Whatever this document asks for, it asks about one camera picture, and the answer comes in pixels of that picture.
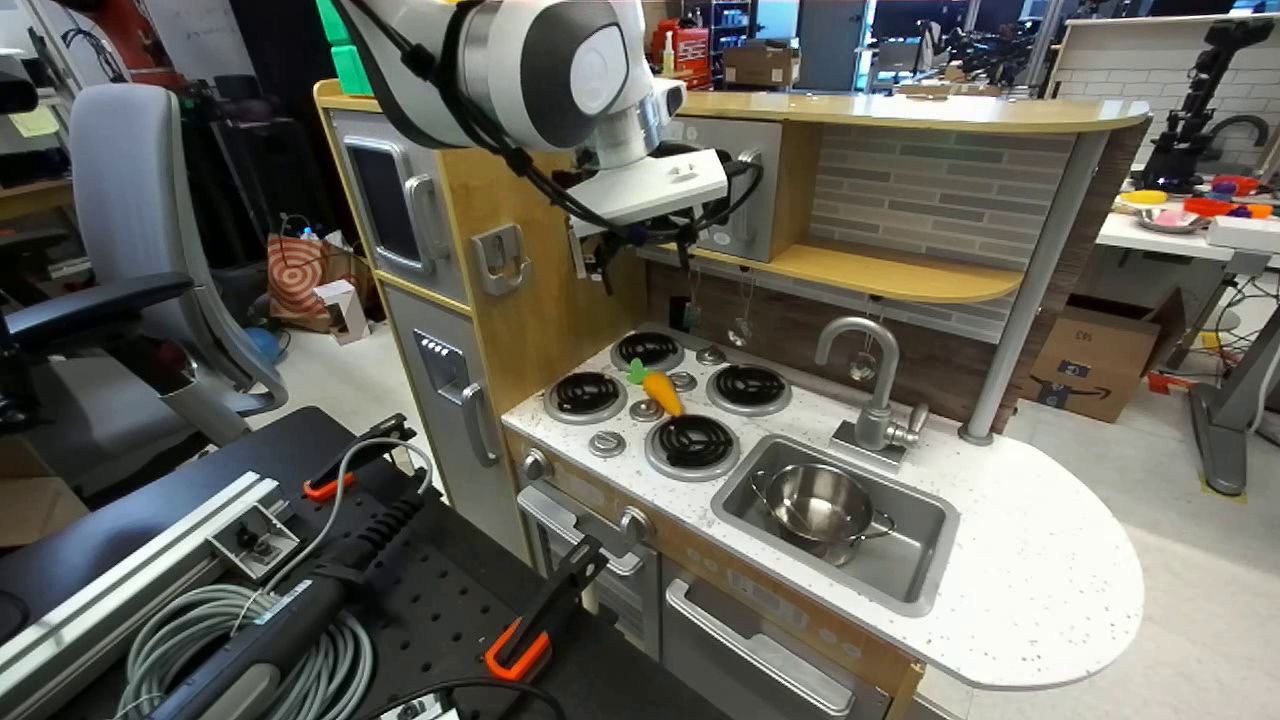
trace cable bundle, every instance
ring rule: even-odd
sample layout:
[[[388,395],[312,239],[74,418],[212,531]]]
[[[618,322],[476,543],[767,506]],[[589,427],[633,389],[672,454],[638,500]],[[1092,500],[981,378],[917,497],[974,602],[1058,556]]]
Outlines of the cable bundle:
[[[233,635],[244,608],[270,612],[276,601],[240,584],[202,584],[157,612],[128,647],[128,683],[115,720],[152,716],[179,670]],[[267,720],[357,716],[373,683],[373,638],[357,617],[340,612],[315,647],[288,670]]]

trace cardboard box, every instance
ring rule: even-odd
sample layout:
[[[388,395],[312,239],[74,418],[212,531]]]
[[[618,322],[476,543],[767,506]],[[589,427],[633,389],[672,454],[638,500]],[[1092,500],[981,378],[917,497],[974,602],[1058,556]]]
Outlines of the cardboard box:
[[[1112,423],[1141,376],[1172,350],[1179,329],[1179,293],[1160,309],[1073,295],[1020,376],[1020,395]]]
[[[21,437],[0,437],[0,548],[25,548],[89,517],[80,497]]]
[[[799,50],[775,42],[725,47],[725,82],[790,86],[799,81]]]

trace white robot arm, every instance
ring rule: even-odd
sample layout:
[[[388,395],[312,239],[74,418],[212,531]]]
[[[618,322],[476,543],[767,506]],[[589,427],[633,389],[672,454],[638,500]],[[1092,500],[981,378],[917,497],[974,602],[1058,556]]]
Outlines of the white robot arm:
[[[406,139],[500,153],[574,236],[636,239],[652,221],[729,209],[713,149],[652,155],[683,82],[652,81],[638,0],[340,0],[340,13]],[[560,187],[522,149],[591,149],[594,174]]]

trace stainless steel sink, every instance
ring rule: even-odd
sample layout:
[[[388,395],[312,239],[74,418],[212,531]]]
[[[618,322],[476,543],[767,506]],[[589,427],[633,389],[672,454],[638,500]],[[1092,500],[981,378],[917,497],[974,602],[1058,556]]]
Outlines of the stainless steel sink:
[[[784,478],[784,468],[790,465],[842,468],[851,485],[872,500],[872,531],[836,552],[817,552],[804,538],[786,537],[767,512],[767,485]],[[729,524],[908,617],[931,608],[960,518],[956,506],[939,497],[922,497],[876,468],[840,461],[786,437],[765,437],[713,503],[713,512]]]

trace kitchen faucet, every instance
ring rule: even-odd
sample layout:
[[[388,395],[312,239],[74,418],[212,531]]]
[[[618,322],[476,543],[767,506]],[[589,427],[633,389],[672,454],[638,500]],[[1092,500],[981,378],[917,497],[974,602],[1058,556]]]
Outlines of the kitchen faucet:
[[[878,348],[878,370],[876,370],[872,401],[860,402],[860,412],[857,412],[857,423],[842,418],[830,438],[836,445],[851,445],[851,448],[872,450],[872,454],[900,461],[900,450],[921,438],[921,427],[922,427],[926,412],[917,407],[908,427],[891,423],[891,382],[895,382],[895,363],[900,363],[895,335],[882,322],[866,318],[866,315],[836,315],[821,331],[813,361],[826,363],[830,361],[830,344],[840,335],[866,335]]]

